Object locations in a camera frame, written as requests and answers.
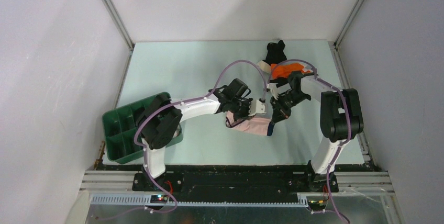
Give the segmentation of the light pink underwear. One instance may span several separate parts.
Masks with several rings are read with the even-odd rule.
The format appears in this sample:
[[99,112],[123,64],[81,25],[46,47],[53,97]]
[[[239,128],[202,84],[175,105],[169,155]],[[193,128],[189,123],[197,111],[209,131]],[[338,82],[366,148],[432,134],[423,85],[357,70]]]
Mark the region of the light pink underwear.
[[234,120],[234,115],[230,111],[226,113],[225,118],[225,125],[230,129],[267,137],[272,136],[274,132],[274,123],[269,118],[253,117],[251,119]]

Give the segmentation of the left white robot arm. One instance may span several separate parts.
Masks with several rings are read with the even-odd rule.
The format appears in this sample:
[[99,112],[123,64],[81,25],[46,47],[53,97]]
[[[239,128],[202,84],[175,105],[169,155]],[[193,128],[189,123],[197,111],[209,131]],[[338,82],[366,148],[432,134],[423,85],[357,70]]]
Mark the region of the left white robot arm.
[[165,186],[165,150],[182,122],[225,112],[231,112],[234,121],[244,121],[263,112],[264,106],[259,100],[247,97],[250,92],[243,81],[234,79],[229,85],[211,89],[202,97],[172,100],[168,95],[157,95],[140,114],[134,135],[135,144],[143,150],[145,184],[153,191]]

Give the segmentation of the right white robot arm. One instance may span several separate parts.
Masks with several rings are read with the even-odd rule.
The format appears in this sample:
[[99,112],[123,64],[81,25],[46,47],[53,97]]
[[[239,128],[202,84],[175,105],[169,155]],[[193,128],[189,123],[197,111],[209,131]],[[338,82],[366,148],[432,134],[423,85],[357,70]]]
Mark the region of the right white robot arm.
[[314,73],[292,72],[288,78],[267,85],[272,94],[272,122],[289,119],[292,108],[305,100],[320,104],[319,126],[323,138],[308,162],[304,183],[317,192],[330,184],[336,161],[343,148],[364,129],[359,93],[354,88],[338,88]]

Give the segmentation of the black white striped underwear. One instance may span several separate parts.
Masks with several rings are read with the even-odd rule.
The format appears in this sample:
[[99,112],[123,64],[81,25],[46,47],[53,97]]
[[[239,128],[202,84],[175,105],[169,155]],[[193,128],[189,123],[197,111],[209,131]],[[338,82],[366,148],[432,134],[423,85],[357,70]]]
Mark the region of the black white striped underwear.
[[286,78],[279,77],[279,78],[270,80],[267,86],[268,86],[268,89],[271,89],[272,86],[281,87],[286,84],[288,84],[288,80]]

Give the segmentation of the orange underwear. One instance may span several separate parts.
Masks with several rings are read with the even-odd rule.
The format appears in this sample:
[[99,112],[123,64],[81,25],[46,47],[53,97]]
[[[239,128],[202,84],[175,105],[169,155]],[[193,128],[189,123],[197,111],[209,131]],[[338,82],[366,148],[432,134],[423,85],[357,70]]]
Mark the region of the orange underwear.
[[291,64],[271,64],[271,79],[288,78],[292,72],[301,71],[303,74],[312,73],[311,67],[295,62]]

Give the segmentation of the cream underwear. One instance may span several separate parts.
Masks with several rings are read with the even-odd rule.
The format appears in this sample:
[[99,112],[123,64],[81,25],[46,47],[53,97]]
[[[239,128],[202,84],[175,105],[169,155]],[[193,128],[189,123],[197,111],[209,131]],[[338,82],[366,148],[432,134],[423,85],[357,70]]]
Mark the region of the cream underwear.
[[259,69],[261,69],[263,72],[270,74],[271,73],[271,66],[264,62],[263,60],[259,61],[257,63]]

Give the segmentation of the green divided storage tray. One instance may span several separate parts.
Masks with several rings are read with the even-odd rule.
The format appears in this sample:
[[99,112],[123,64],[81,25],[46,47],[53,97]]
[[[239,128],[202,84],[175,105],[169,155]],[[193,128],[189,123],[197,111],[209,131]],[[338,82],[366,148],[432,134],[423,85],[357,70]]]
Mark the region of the green divided storage tray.
[[[143,155],[143,147],[134,143],[134,136],[142,123],[159,108],[171,104],[167,92],[158,93],[118,107],[102,116],[105,147],[110,161],[128,164]],[[138,143],[146,141],[149,149],[161,149],[172,143],[183,114],[171,106],[156,114],[143,127]]]

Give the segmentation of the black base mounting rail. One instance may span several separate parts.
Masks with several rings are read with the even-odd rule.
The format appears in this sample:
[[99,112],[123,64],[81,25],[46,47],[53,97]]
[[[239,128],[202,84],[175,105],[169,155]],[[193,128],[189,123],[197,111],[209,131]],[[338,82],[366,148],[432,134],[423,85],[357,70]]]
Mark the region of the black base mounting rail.
[[160,192],[162,188],[176,200],[226,200],[245,203],[289,203],[300,193],[327,194],[339,191],[334,173],[330,184],[308,186],[307,165],[167,165],[166,172],[151,182],[146,172],[134,175],[135,192]]

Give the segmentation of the right aluminium frame post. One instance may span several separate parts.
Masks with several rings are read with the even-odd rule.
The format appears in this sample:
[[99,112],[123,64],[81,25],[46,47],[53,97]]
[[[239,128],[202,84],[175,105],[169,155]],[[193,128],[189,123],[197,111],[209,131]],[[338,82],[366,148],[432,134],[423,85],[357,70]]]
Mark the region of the right aluminium frame post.
[[360,9],[362,8],[364,2],[366,0],[356,0],[350,13],[348,14],[346,21],[344,22],[344,24],[342,25],[335,41],[334,41],[334,46],[335,49],[338,50],[341,43],[343,42],[344,38],[346,37],[348,30],[350,29],[352,23],[354,22],[355,18],[357,17]]

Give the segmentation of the aluminium frame post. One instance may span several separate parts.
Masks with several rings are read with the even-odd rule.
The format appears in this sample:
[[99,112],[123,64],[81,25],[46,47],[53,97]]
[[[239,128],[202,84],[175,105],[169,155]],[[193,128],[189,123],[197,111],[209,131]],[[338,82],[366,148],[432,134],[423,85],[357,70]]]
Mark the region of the aluminium frame post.
[[364,2],[366,0],[356,0],[350,13],[348,14],[346,21],[344,22],[344,24],[342,25],[335,41],[334,41],[334,46],[335,49],[338,50],[341,43],[343,42],[344,38],[346,37],[348,30],[350,29],[352,23],[354,22],[355,18],[357,17],[360,9],[362,8]]
[[122,20],[113,0],[102,0],[108,14],[110,15],[113,23],[115,24],[118,32],[120,33],[121,37],[123,38],[126,46],[130,51],[134,50],[135,43],[131,39],[131,36],[124,24],[124,21]]

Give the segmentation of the left aluminium frame post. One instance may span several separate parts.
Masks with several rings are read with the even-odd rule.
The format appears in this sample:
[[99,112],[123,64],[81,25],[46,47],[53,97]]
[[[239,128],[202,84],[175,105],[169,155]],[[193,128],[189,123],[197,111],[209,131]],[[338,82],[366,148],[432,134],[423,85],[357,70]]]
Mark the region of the left aluminium frame post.
[[110,15],[113,23],[115,24],[118,32],[120,33],[121,37],[123,38],[126,46],[130,51],[134,50],[135,43],[131,39],[131,36],[124,24],[124,21],[122,20],[113,0],[102,0],[108,14]]

